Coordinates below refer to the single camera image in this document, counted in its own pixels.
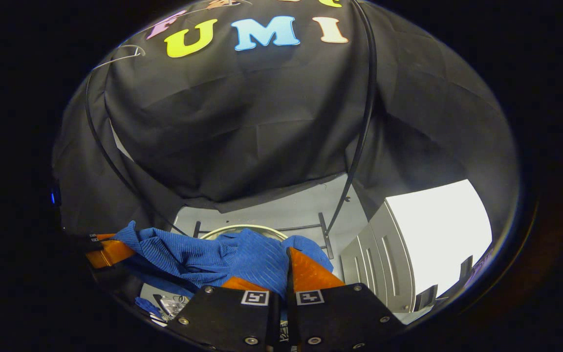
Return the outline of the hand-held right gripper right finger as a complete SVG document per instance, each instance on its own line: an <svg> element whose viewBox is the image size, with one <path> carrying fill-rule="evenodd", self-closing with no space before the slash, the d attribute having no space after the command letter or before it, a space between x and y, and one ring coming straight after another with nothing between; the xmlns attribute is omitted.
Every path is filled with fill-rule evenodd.
<svg viewBox="0 0 563 352"><path fill-rule="evenodd" d="M390 352L406 326L363 283L347 285L287 250L287 317L298 352Z"/></svg>

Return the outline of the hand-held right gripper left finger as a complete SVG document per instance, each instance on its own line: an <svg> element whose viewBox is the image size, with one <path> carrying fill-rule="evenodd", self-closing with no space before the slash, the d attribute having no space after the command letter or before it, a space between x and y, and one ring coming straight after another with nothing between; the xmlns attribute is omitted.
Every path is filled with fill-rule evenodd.
<svg viewBox="0 0 563 352"><path fill-rule="evenodd" d="M166 329L201 351L272 352L280 337L280 297L232 277L203 286Z"/></svg>

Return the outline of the blue jacket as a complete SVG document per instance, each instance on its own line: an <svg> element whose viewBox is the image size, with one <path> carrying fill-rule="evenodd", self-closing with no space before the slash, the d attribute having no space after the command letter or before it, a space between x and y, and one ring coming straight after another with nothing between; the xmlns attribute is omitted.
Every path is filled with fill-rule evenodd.
<svg viewBox="0 0 563 352"><path fill-rule="evenodd" d="M278 241L243 229L208 240L155 228L138 230L132 221L114 240L134 250L134 256L123 262L132 274L148 285L187 298L203 286L221 286L240 278L285 299L288 248L300 251L328 272L334 270L320 246L304 236Z"/></svg>

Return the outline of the white clothes hanger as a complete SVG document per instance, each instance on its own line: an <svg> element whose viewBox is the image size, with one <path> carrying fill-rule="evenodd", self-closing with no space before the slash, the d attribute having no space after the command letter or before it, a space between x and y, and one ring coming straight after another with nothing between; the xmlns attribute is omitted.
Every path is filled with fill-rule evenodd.
<svg viewBox="0 0 563 352"><path fill-rule="evenodd" d="M122 62L123 60L134 59L138 57L145 57L147 53L141 46L135 44L124 44L112 50L110 57L103 63L98 64L91 71L96 71L101 67L108 66L115 62Z"/></svg>

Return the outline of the grey panel cabinet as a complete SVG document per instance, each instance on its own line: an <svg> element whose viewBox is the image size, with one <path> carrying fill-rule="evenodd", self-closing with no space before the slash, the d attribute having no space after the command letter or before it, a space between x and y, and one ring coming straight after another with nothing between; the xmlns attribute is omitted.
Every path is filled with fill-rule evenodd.
<svg viewBox="0 0 563 352"><path fill-rule="evenodd" d="M347 285L363 283L394 313L415 307L411 257L388 200L341 253Z"/></svg>

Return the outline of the black backdrop cloth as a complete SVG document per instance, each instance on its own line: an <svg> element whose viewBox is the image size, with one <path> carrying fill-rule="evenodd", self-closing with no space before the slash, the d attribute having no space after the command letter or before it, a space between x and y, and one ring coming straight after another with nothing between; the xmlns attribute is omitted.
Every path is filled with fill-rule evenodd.
<svg viewBox="0 0 563 352"><path fill-rule="evenodd" d="M415 23L362 1L377 48L377 96L353 187L370 218L391 196L468 180L498 236L520 176L509 122L486 82ZM270 202L350 169L368 80L350 0L248 0L172 10L123 42L147 55L92 74L97 134L119 171L169 221ZM87 124L87 77L53 149L61 224L109 233L169 225L103 158Z"/></svg>

